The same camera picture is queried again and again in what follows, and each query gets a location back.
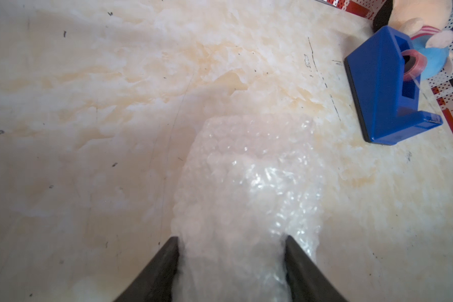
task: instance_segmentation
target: table surface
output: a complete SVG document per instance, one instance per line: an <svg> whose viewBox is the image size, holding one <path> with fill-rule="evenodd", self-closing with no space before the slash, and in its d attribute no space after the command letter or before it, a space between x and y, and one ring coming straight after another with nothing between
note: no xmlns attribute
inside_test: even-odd
<svg viewBox="0 0 453 302"><path fill-rule="evenodd" d="M0 0L0 301L113 299L169 238L204 121L275 112L316 123L333 285L453 301L453 136L363 141L343 58L371 34L313 0Z"/></svg>

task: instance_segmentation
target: stuffed animal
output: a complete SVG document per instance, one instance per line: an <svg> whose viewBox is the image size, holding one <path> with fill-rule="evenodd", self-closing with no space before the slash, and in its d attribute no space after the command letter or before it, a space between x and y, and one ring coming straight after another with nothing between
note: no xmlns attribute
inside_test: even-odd
<svg viewBox="0 0 453 302"><path fill-rule="evenodd" d="M411 37L415 50L428 59L421 79L438 74L443 68L453 72L453 54L448 45L453 31L448 24L452 0L387 0L373 21L374 30L388 25Z"/></svg>

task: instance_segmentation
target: bubble wrap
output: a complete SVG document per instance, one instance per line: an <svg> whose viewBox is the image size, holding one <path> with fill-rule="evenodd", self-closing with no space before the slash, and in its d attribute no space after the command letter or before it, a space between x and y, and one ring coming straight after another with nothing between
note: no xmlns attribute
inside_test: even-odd
<svg viewBox="0 0 453 302"><path fill-rule="evenodd" d="M207 120L175 193L174 301L289 301L285 234L315 258L322 163L307 116Z"/></svg>

